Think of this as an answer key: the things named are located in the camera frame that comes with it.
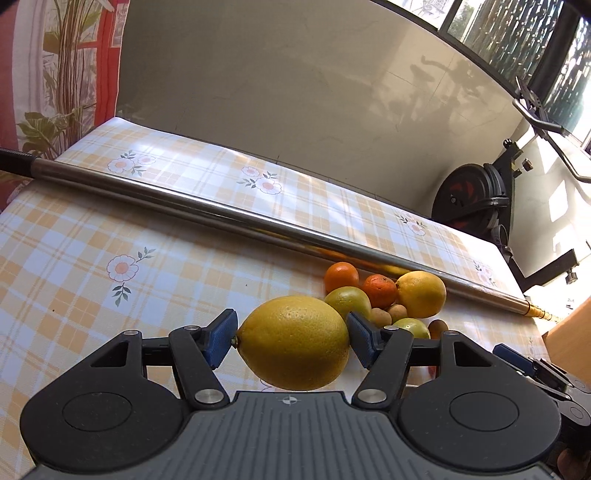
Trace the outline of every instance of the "plant print curtain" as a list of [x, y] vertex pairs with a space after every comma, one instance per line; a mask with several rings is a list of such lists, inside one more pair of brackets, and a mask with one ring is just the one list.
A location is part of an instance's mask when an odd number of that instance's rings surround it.
[[[54, 160], [114, 116], [129, 0], [20, 0], [0, 16], [0, 146]], [[0, 172], [0, 211], [28, 183]]]

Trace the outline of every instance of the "pink flower print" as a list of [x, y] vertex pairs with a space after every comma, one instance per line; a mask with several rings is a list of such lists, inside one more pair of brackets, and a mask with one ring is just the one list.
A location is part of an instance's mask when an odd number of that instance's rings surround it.
[[133, 170], [135, 167], [134, 161], [130, 158], [116, 158], [111, 160], [107, 168], [114, 173], [123, 173], [124, 171]]
[[261, 176], [261, 172], [259, 172], [255, 167], [242, 167], [242, 173], [248, 177]]
[[140, 155], [138, 158], [135, 159], [135, 164], [141, 167], [145, 167], [146, 165], [151, 165], [156, 161], [156, 158], [152, 155]]
[[107, 265], [109, 278], [116, 282], [124, 282], [135, 277], [139, 267], [135, 264], [135, 258], [129, 255], [118, 255]]
[[417, 222], [407, 222], [407, 227], [410, 231], [418, 236], [425, 236], [425, 230]]
[[255, 184], [260, 191], [268, 193], [269, 195], [277, 195], [278, 193], [281, 193], [281, 185], [273, 179], [266, 179], [263, 177], [258, 179]]
[[404, 223], [409, 230], [414, 233], [415, 235], [418, 236], [425, 236], [426, 231], [425, 231], [425, 226], [423, 225], [423, 223], [420, 220], [416, 220], [413, 217], [409, 216], [405, 216], [405, 215], [398, 215], [397, 217], [402, 221], [402, 223]]
[[496, 287], [496, 282], [492, 278], [492, 270], [483, 264], [478, 262], [474, 262], [474, 267], [476, 268], [478, 280], [480, 283], [486, 285], [487, 287]]
[[125, 286], [125, 282], [135, 277], [135, 274], [139, 270], [138, 263], [146, 258], [152, 258], [150, 253], [155, 250], [155, 248], [148, 250], [148, 247], [144, 247], [144, 252], [138, 252], [137, 260], [129, 255], [119, 255], [109, 262], [107, 265], [109, 278], [121, 283], [121, 285], [117, 285], [113, 289], [115, 292], [113, 296], [117, 297], [115, 300], [116, 306], [119, 306], [121, 299], [124, 299], [125, 301], [129, 299], [128, 294], [131, 294], [131, 290]]

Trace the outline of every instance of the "citrus fruit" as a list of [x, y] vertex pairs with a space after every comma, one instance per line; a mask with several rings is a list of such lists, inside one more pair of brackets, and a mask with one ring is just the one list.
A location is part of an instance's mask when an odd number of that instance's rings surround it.
[[410, 318], [402, 319], [394, 323], [394, 325], [398, 328], [408, 330], [415, 338], [431, 338], [427, 326], [420, 320]]
[[383, 275], [370, 275], [363, 282], [361, 287], [376, 309], [387, 309], [396, 301], [398, 292], [394, 280]]
[[337, 378], [349, 358], [339, 314], [312, 297], [269, 300], [244, 320], [234, 341], [255, 375], [285, 390], [314, 390]]
[[404, 274], [396, 282], [398, 303], [408, 315], [425, 319], [439, 313], [446, 299], [445, 285], [432, 273], [415, 271]]
[[359, 312], [369, 319], [371, 304], [365, 292], [357, 287], [341, 287], [330, 292], [324, 301], [333, 307], [344, 321], [349, 312]]
[[347, 262], [332, 264], [324, 274], [324, 289], [326, 293], [341, 287], [358, 287], [359, 272]]

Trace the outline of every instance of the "metal screw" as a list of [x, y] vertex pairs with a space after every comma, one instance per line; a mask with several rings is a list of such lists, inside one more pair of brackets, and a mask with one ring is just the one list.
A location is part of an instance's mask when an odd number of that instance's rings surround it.
[[534, 169], [534, 164], [527, 158], [521, 163], [521, 165], [523, 166], [525, 171], [530, 171]]
[[572, 268], [569, 268], [566, 271], [566, 278], [565, 278], [565, 280], [566, 280], [566, 284], [567, 285], [570, 285], [571, 283], [576, 282], [578, 279], [579, 278], [578, 278], [577, 274], [575, 272], [573, 272], [573, 269]]
[[199, 403], [217, 403], [223, 400], [223, 393], [215, 388], [204, 388], [195, 393], [195, 400]]
[[365, 403], [380, 403], [388, 397], [383, 391], [377, 388], [366, 388], [357, 394], [357, 398]]

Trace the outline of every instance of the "circular cover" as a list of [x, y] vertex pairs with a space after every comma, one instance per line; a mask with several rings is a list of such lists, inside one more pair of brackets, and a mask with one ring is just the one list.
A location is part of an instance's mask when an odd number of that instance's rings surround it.
[[[433, 202], [431, 218], [443, 223], [442, 220], [459, 207], [499, 194], [496, 187], [489, 173], [480, 165], [462, 165], [452, 171], [439, 187]], [[452, 220], [445, 225], [482, 238], [494, 226], [497, 218], [498, 210], [490, 208]]]
[[21, 434], [36, 463], [109, 472], [148, 459], [175, 438], [180, 401], [140, 374], [119, 370], [74, 367], [33, 396], [22, 411]]
[[436, 461], [481, 472], [529, 465], [552, 448], [560, 416], [545, 393], [494, 367], [461, 370], [402, 401], [399, 425], [412, 444]]

